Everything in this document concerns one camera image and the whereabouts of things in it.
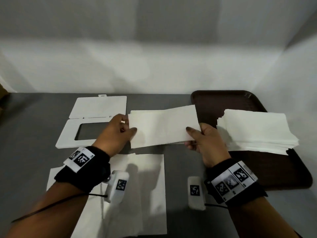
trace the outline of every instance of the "cable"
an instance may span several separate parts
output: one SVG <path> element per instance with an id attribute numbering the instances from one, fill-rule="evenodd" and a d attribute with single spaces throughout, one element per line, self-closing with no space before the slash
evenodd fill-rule
<path id="1" fill-rule="evenodd" d="M 81 194 L 69 196 L 69 197 L 67 197 L 67 198 L 65 198 L 65 199 L 59 200 L 59 201 L 57 201 L 57 202 L 55 202 L 55 203 L 52 203 L 52 204 L 50 204 L 50 205 L 48 205 L 48 206 L 45 206 L 45 207 L 42 208 L 42 209 L 39 209 L 39 210 L 37 210 L 37 211 L 34 211 L 34 212 L 32 212 L 32 213 L 30 213 L 30 214 L 28 214 L 28 215 L 25 215 L 25 216 L 22 216 L 22 217 L 20 217 L 20 218 L 18 218 L 18 219 L 15 219 L 15 220 L 11 221 L 11 223 L 14 223 L 14 222 L 17 222 L 17 221 L 20 221 L 20 220 L 24 220 L 25 218 L 28 218 L 28 217 L 30 217 L 30 216 L 33 216 L 33 215 L 35 215 L 35 214 L 37 214 L 37 213 L 40 213 L 40 212 L 42 212 L 42 211 L 45 211 L 45 210 L 47 210 L 47 209 L 49 209 L 49 208 L 51 208 L 51 207 L 53 207 L 53 206 L 55 206 L 55 205 L 64 203 L 65 201 L 68 201 L 68 200 L 71 200 L 71 199 L 73 199 L 73 198 L 80 197 L 80 196 L 100 196 L 100 197 L 104 197 L 104 198 L 107 198 L 107 197 L 108 197 L 108 196 L 106 196 L 106 195 L 104 196 L 104 195 L 97 195 L 97 194 L 90 194 L 90 193 L 89 193 L 89 194 L 87 194 L 87 193 L 81 193 Z"/>
<path id="2" fill-rule="evenodd" d="M 226 207 L 226 206 L 222 206 L 222 205 L 205 204 L 205 206 L 216 206 L 216 207 L 220 207 L 220 208 L 228 209 L 228 207 Z"/>

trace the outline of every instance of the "wristband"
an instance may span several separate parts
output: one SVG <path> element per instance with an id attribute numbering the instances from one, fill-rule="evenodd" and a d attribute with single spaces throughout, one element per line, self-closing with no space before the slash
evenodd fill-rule
<path id="1" fill-rule="evenodd" d="M 89 193 L 110 176 L 109 160 L 109 155 L 97 147 L 79 148 L 65 160 L 66 166 L 58 172 L 55 180 L 70 183 Z"/>
<path id="2" fill-rule="evenodd" d="M 206 170 L 205 185 L 208 194 L 218 204 L 225 202 L 228 206 L 240 206 L 258 197 L 267 196 L 257 182 L 257 177 L 242 162 L 233 159 L 224 160 L 213 168 Z"/>

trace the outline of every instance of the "brown tray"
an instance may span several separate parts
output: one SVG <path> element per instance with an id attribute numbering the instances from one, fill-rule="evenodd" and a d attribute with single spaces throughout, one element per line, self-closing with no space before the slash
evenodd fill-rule
<path id="1" fill-rule="evenodd" d="M 191 95 L 198 121 L 216 127 L 225 109 L 267 112 L 258 98 L 248 91 L 195 91 Z M 233 159 L 242 160 L 259 178 L 265 190 L 309 188 L 313 179 L 295 150 L 286 155 L 255 151 L 231 151 Z"/>

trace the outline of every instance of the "hand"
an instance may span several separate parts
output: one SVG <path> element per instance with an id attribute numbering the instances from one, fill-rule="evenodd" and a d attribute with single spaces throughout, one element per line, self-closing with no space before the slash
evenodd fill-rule
<path id="1" fill-rule="evenodd" d="M 130 141 L 136 134 L 137 128 L 129 128 L 128 117 L 122 114 L 117 114 L 110 120 L 107 127 L 98 136 L 94 147 L 105 151 L 110 157 L 119 153 L 125 144 Z"/>
<path id="2" fill-rule="evenodd" d="M 213 167 L 231 158 L 217 129 L 206 123 L 199 125 L 201 132 L 191 127 L 186 128 L 187 133 L 195 140 L 186 141 L 187 148 L 201 153 L 207 167 Z"/>

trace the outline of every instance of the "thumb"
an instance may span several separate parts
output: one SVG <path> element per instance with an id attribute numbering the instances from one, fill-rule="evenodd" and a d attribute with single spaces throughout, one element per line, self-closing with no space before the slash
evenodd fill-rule
<path id="1" fill-rule="evenodd" d="M 130 128 L 127 131 L 125 131 L 123 133 L 124 137 L 126 140 L 131 140 L 133 138 L 133 136 L 135 136 L 135 134 L 137 133 L 137 128 Z"/>
<path id="2" fill-rule="evenodd" d="M 186 131 L 196 141 L 199 140 L 200 137 L 202 136 L 200 131 L 191 127 L 186 127 Z"/>

